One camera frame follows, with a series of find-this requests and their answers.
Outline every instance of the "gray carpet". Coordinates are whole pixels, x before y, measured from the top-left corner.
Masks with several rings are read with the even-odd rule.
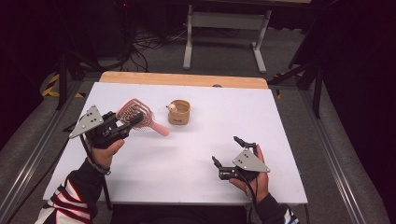
[[[185,40],[172,41],[159,49],[141,51],[148,61],[148,70],[155,73],[179,73],[216,76],[264,77],[272,79],[279,72],[288,71],[288,64],[303,40],[299,31],[269,29],[264,37],[262,56],[267,67],[265,75],[258,72],[250,42],[256,34],[253,32],[229,32],[227,35],[213,30],[194,31],[191,69],[182,69]],[[144,65],[142,57],[133,55],[136,62]],[[136,66],[129,61],[124,69],[137,71]],[[287,80],[289,86],[295,77]],[[79,92],[89,93],[92,83],[97,78],[86,78],[79,87]],[[310,117],[310,108],[303,104],[299,91],[279,87],[281,99],[276,98],[276,104],[282,119],[292,153],[301,171],[305,192],[308,198],[308,214],[310,223],[354,223],[347,211],[346,204],[334,181],[331,166],[326,160],[322,142]],[[329,136],[334,153],[352,191],[360,206],[366,223],[389,223],[387,214],[370,178],[364,172],[354,153],[338,116],[332,107],[332,102],[326,90],[322,91],[320,122]],[[39,141],[41,134],[47,129],[50,118],[56,114],[56,97],[45,97],[44,102],[22,124],[0,152],[0,198],[5,198],[17,177]],[[61,151],[68,133],[62,131],[78,119],[84,106],[85,98],[73,98],[67,113],[61,120],[56,132],[49,140],[41,162],[36,168],[22,198],[27,194],[38,179],[45,173],[56,155]],[[50,181],[47,175],[32,196],[26,201],[20,212],[11,223],[34,223],[39,213],[43,192]],[[100,214],[95,223],[109,223],[111,212],[106,210],[104,203],[99,203]],[[294,213],[306,223],[306,213],[303,205],[292,207]]]

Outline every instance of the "human hand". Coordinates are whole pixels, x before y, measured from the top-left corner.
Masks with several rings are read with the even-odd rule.
[[[257,156],[258,158],[264,162],[264,156],[262,155],[262,149],[259,145],[257,145]],[[248,185],[245,182],[240,181],[236,178],[231,178],[229,180],[230,183],[235,185],[237,188],[241,189],[245,192],[248,197],[255,197],[256,195],[251,195]],[[269,191],[268,191],[268,174],[265,172],[260,172],[256,179],[249,182],[250,186],[253,189],[253,192],[257,194],[256,203],[259,203],[264,199]]]
[[[120,139],[115,141],[106,149],[93,148],[92,157],[98,165],[100,165],[104,169],[107,169],[110,167],[111,162],[113,161],[113,155],[120,150],[124,143],[125,141],[123,139]]]

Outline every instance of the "small wooden cup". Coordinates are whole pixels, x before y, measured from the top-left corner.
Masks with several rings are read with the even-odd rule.
[[[190,103],[184,100],[175,100],[172,103],[176,105],[177,111],[169,111],[169,123],[176,125],[186,125],[189,122],[190,117]]]

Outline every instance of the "striped sleeve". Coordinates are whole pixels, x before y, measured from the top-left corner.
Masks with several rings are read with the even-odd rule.
[[[99,175],[88,161],[84,161],[44,204],[36,224],[92,223],[102,191]]]
[[[256,206],[256,212],[262,223],[265,224],[297,224],[300,223],[286,204],[279,204],[276,199],[268,194]]]

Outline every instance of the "white tabletop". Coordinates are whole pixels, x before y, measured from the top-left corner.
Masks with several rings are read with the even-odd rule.
[[[270,90],[95,83],[81,116],[91,105],[103,115],[130,98],[148,105],[156,121],[169,127],[131,130],[106,177],[113,203],[244,204],[245,194],[218,177],[215,156],[223,166],[243,149],[234,136],[260,144],[271,169],[270,192],[279,203],[307,203],[304,187]],[[176,99],[191,104],[190,121],[175,126],[165,107]],[[86,155],[79,138],[69,141],[44,194],[48,199]]]

